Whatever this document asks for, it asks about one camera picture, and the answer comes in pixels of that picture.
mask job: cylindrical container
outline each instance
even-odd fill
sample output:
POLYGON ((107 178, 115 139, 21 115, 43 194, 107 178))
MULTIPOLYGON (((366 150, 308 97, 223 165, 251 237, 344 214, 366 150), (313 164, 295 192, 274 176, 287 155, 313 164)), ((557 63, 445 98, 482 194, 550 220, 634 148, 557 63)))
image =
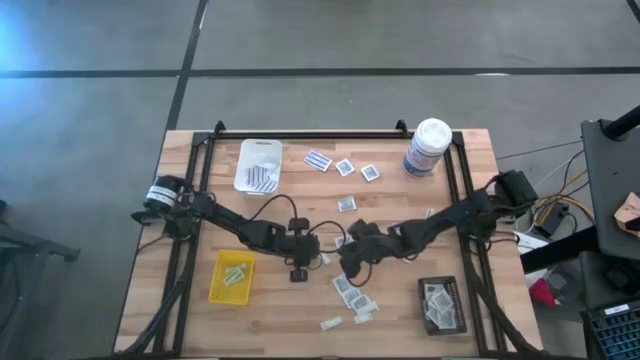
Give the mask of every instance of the cylindrical container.
POLYGON ((425 176, 433 169, 451 144, 451 128, 444 121, 430 118, 418 125, 409 150, 402 161, 414 176, 425 176))

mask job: red object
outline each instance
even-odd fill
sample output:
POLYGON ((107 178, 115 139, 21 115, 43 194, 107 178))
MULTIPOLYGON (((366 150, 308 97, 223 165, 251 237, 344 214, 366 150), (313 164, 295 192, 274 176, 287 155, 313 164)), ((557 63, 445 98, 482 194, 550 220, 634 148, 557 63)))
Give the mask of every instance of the red object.
POLYGON ((531 298, 533 300, 538 300, 541 303, 547 304, 550 307, 556 306, 556 301, 551 294, 551 288, 547 281, 543 278, 538 279, 531 287, 529 288, 529 293, 531 294, 531 298))

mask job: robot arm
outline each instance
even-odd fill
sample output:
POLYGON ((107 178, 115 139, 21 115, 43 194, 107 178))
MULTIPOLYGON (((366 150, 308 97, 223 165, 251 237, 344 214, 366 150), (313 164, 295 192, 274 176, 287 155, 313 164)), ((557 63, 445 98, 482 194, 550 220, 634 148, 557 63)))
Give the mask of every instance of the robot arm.
POLYGON ((306 281, 308 273, 302 268, 308 267, 311 260, 320 255, 317 237, 303 234, 309 229, 306 218, 293 218, 288 227, 266 220, 246 219, 217 203, 213 195, 195 192, 183 179, 174 176, 156 179, 144 207, 145 211, 133 213, 131 217, 142 225, 164 219, 167 232, 174 238, 187 238, 193 224, 205 220, 236 235, 251 250, 292 259, 293 282, 306 281))
POLYGON ((524 214, 537 198, 521 171, 509 171, 491 179, 483 188, 469 194, 466 200, 427 219, 390 226, 387 234, 381 233, 375 223, 358 220, 348 229, 355 241, 338 251, 340 265, 346 277, 353 278, 360 272, 362 262, 378 264, 385 257, 415 256, 439 233, 456 225, 476 237, 489 237, 498 218, 524 214), (493 183, 496 194, 489 195, 487 188, 493 183))

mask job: white plastic container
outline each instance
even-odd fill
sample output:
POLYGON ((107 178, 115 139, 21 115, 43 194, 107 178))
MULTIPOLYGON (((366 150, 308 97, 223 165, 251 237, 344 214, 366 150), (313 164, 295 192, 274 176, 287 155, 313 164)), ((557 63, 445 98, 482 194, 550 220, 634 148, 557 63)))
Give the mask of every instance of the white plastic container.
POLYGON ((430 118, 422 121, 402 160, 405 171, 414 176, 427 175, 451 144, 451 135, 451 128, 442 120, 430 118))
POLYGON ((278 140, 246 139, 240 147, 240 158, 236 168, 233 187, 247 196, 262 197, 275 193, 280 185, 282 168, 282 143, 278 140), (265 166, 269 169, 268 177, 276 185, 268 192, 259 192, 247 182, 247 169, 254 166, 265 166))

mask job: black tray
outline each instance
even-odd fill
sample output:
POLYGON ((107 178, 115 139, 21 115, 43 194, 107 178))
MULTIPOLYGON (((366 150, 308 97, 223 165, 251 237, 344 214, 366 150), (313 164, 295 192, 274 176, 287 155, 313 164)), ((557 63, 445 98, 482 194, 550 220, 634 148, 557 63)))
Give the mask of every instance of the black tray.
POLYGON ((458 284, 456 278, 453 276, 441 276, 432 278, 418 279, 418 294, 420 296, 420 311, 422 312, 422 319, 424 327, 429 335, 453 335, 462 334, 467 332, 467 324, 464 321, 464 312, 462 312, 462 302, 460 301, 460 293, 458 292, 458 284), (449 293, 451 300, 453 300, 453 307, 456 311, 456 328, 440 330, 438 326, 427 317, 427 313, 422 305, 425 300, 424 285, 443 285, 444 289, 449 293))

